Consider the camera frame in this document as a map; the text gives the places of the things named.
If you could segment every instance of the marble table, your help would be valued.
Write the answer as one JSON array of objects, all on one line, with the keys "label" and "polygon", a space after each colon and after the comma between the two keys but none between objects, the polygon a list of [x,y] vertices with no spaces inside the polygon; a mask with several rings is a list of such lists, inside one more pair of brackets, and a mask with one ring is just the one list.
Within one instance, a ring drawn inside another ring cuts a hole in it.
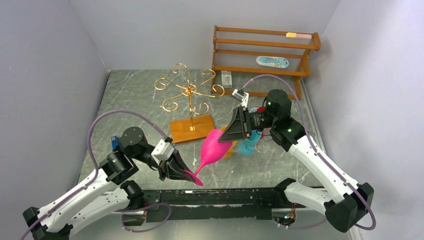
[{"label": "marble table", "polygon": [[[208,79],[202,75],[201,69],[189,70],[190,81],[198,85]],[[250,78],[257,74],[232,73],[233,87],[241,88]],[[164,99],[176,96],[180,89],[168,84],[164,90],[156,90],[154,82],[158,78],[168,78],[178,84],[185,83],[185,71],[179,74],[171,70],[113,70],[110,73],[103,99],[98,110],[98,115],[114,109],[129,109],[136,111],[162,128],[170,135],[170,121],[185,119],[189,117],[188,98],[181,96],[175,99],[179,108],[174,112],[162,109]],[[293,86],[293,79],[284,77]],[[219,72],[216,83],[221,82]],[[210,83],[200,86],[197,91],[210,94]],[[281,82],[264,77],[256,80],[247,87],[247,90],[255,92],[268,92],[271,89],[289,89]],[[250,97],[248,108],[259,107],[263,97]],[[205,97],[196,95],[194,105],[205,102],[209,105],[209,112],[214,119],[215,128],[219,129],[230,123],[233,108],[238,104],[230,95],[222,97]],[[301,99],[302,109],[306,114],[307,127],[312,137],[319,144],[320,137],[314,124],[313,114],[305,97]],[[301,121],[300,110],[295,101],[291,107],[291,115],[297,121]],[[92,136],[92,149],[99,163],[111,152],[111,137],[120,136],[129,127],[140,127],[147,136],[150,144],[156,145],[161,136],[146,122],[136,116],[127,113],[117,113],[102,119],[94,129]],[[178,144],[179,152],[194,172],[200,164],[200,151],[203,140]],[[276,145],[270,136],[265,136],[256,146],[256,151],[251,156],[243,156],[236,145],[233,155],[227,159],[221,159],[217,163],[203,168],[198,177],[203,181],[203,189],[225,189],[225,188],[262,188],[274,187],[286,178],[293,178],[310,187],[320,187],[320,182],[311,172],[296,158],[286,153],[280,146]],[[175,190],[175,189],[200,189],[201,187],[188,182],[166,179],[160,181],[157,171],[151,170],[146,164],[136,161],[139,171],[130,180],[135,180],[144,190]],[[87,154],[81,169],[80,178],[86,178],[94,167],[90,156]]]}]

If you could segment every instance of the small box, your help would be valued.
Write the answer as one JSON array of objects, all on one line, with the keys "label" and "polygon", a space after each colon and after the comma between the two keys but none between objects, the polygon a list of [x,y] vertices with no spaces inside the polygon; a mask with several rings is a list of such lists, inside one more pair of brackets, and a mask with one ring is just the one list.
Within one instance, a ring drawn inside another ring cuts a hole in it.
[{"label": "small box", "polygon": [[222,86],[225,89],[233,87],[233,80],[231,79],[231,71],[221,71]]}]

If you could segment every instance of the white wall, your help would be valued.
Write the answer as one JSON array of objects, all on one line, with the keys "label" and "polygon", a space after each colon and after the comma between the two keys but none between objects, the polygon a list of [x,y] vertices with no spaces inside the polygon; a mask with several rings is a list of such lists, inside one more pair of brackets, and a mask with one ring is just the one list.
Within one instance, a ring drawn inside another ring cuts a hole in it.
[{"label": "white wall", "polygon": [[1,239],[76,184],[107,76],[68,0],[0,0]]},{"label": "white wall", "polygon": [[212,65],[214,25],[323,33],[340,0],[70,0],[109,69]]},{"label": "white wall", "polygon": [[328,155],[375,189],[365,240],[424,235],[423,13],[422,0],[342,0],[306,79]]}]

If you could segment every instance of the wooden rack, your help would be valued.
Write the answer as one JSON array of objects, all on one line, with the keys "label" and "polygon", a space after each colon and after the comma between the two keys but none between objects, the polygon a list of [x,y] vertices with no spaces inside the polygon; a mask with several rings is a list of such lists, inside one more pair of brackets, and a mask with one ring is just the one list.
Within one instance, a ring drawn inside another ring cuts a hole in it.
[{"label": "wooden rack", "polygon": [[[312,39],[288,38],[287,33],[309,34]],[[321,48],[318,33],[287,32],[258,30],[234,27],[219,27],[215,25],[213,33],[212,70],[232,71],[257,74],[272,74],[293,76],[296,95],[300,99],[301,77],[310,75],[309,54],[312,50]],[[261,66],[256,63],[256,57],[283,57],[289,62],[287,68]],[[221,94],[222,90],[211,93]],[[224,90],[224,94],[232,94],[232,90]],[[250,96],[266,97],[266,92],[248,92]]]}]

